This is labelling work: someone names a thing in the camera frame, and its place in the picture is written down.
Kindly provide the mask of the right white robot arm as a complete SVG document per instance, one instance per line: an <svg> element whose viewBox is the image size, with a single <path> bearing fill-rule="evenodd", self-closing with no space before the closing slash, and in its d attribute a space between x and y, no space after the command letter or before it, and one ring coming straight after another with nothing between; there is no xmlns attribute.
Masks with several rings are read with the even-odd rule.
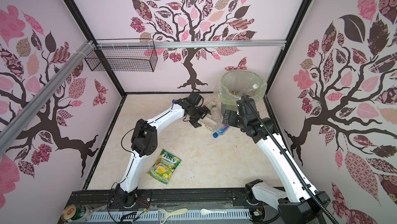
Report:
<svg viewBox="0 0 397 224"><path fill-rule="evenodd" d="M252 183L248 189L254 200L273 207L286 224L326 222L323 209L330 203L330 198L325 192L319 192L298 168L271 119L260 119L256 110L241 106L238 111L226 110L223 123L252 138L282 182L283 190L267 186L262 181Z"/></svg>

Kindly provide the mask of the clear ribbed water bottle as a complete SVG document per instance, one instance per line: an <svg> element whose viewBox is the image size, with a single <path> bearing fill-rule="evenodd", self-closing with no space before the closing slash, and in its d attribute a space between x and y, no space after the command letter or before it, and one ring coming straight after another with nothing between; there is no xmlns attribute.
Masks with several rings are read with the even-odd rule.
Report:
<svg viewBox="0 0 397 224"><path fill-rule="evenodd" d="M252 86L238 92L238 96L243 96L245 94L248 95L249 97L252 97L255 95L258 88L259 88L258 84L253 84Z"/></svg>

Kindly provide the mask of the white plastic spoon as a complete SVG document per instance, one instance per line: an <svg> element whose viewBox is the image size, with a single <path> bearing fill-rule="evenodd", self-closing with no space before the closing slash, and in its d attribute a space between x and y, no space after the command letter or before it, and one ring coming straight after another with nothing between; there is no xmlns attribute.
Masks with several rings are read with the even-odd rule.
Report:
<svg viewBox="0 0 397 224"><path fill-rule="evenodd" d="M223 210L223 211L221 211L221 210L212 211L212 210L208 210L206 208L202 208L200 210L200 214L203 215L203 216L210 215L210 214L227 214L227 211L225 211L225 210Z"/></svg>

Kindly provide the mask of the cream plastic peeler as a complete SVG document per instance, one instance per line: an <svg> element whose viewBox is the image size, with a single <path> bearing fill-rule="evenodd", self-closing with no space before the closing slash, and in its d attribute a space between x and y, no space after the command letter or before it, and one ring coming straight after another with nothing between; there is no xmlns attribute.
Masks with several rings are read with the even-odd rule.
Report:
<svg viewBox="0 0 397 224"><path fill-rule="evenodd" d="M187 208L180 208L171 212L168 212L165 209L160 209L158 210L160 224L164 224L170 217L187 214L188 211L189 210Z"/></svg>

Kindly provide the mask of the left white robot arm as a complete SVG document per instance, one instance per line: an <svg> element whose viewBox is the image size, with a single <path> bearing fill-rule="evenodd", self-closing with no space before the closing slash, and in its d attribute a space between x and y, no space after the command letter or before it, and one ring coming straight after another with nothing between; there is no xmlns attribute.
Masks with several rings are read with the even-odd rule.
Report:
<svg viewBox="0 0 397 224"><path fill-rule="evenodd" d="M172 106L159 115L148 120L138 120L131 138L130 160L119 186L122 192L129 194L138 188L139 175L146 159L157 149L161 131L184 117L188 117L188 122L198 128L198 121L208 113L204 98L193 92L188 97L174 100Z"/></svg>

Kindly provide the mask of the Fox's candy bag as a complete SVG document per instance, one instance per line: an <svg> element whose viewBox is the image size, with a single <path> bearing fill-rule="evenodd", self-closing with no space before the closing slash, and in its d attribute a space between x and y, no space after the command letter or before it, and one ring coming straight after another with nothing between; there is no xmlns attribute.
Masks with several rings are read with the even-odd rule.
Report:
<svg viewBox="0 0 397 224"><path fill-rule="evenodd" d="M171 176L180 163L180 158L162 150L158 159L147 174L163 184L168 184Z"/></svg>

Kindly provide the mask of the green label small bottle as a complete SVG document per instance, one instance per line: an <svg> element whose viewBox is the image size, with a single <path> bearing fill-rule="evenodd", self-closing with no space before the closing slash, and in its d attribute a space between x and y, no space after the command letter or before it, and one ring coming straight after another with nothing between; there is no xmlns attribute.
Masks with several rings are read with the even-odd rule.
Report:
<svg viewBox="0 0 397 224"><path fill-rule="evenodd" d="M216 123L221 122L220 112L215 102L211 103L211 116L212 120L214 120Z"/></svg>

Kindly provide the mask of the green drink can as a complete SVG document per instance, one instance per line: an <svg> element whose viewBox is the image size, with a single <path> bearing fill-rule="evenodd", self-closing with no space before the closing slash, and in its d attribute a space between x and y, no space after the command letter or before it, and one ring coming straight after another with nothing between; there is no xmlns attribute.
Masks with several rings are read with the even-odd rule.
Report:
<svg viewBox="0 0 397 224"><path fill-rule="evenodd" d="M61 219L67 223L85 223L93 213L93 209L88 205L71 204L67 206L61 214Z"/></svg>

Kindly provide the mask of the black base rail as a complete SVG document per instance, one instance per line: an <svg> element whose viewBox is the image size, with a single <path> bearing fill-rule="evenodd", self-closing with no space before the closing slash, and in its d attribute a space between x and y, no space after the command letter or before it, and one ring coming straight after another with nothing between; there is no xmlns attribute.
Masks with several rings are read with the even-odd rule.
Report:
<svg viewBox="0 0 397 224"><path fill-rule="evenodd" d="M133 202L123 205L113 189L82 190L72 192L67 205L83 204L94 207L109 205L111 210L138 210L147 206L172 207L182 204L198 206L210 203L216 206L230 203L232 207L252 208L268 202L254 198L243 188L194 188L194 189L139 189Z"/></svg>

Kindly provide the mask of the blue cap Fiji bottle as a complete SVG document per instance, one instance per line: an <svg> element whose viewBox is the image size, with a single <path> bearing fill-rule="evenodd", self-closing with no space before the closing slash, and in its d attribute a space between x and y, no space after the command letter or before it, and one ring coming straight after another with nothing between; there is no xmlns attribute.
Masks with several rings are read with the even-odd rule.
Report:
<svg viewBox="0 0 397 224"><path fill-rule="evenodd" d="M218 138L219 136L224 135L224 133L229 129L228 125L220 124L213 133L214 138Z"/></svg>

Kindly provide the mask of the green lined trash bin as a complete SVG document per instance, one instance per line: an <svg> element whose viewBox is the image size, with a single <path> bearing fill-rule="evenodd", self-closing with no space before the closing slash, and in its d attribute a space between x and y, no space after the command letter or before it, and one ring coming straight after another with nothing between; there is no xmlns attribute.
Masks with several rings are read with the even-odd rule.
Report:
<svg viewBox="0 0 397 224"><path fill-rule="evenodd" d="M236 69L226 72L216 84L214 95L219 100L221 115L226 110L238 111L237 101L243 94L248 95L258 103L267 90L267 82L258 74Z"/></svg>

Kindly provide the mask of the clear capless bottle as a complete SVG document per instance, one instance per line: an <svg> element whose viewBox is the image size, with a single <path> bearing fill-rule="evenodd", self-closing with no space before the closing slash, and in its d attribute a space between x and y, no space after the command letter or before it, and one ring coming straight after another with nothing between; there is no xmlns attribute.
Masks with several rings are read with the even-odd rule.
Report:
<svg viewBox="0 0 397 224"><path fill-rule="evenodd" d="M213 105L216 106L217 103L215 97L212 95L205 97L203 105L207 106L209 109L211 109Z"/></svg>

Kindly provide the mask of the large clear square bottle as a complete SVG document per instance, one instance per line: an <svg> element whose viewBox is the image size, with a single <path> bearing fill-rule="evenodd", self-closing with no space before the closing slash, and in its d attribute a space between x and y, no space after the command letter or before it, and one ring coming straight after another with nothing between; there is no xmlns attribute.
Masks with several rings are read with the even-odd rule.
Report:
<svg viewBox="0 0 397 224"><path fill-rule="evenodd" d="M211 118L205 117L203 119L200 119L199 122L203 127L205 127L206 129L208 129L213 133L217 130L218 123L212 120Z"/></svg>

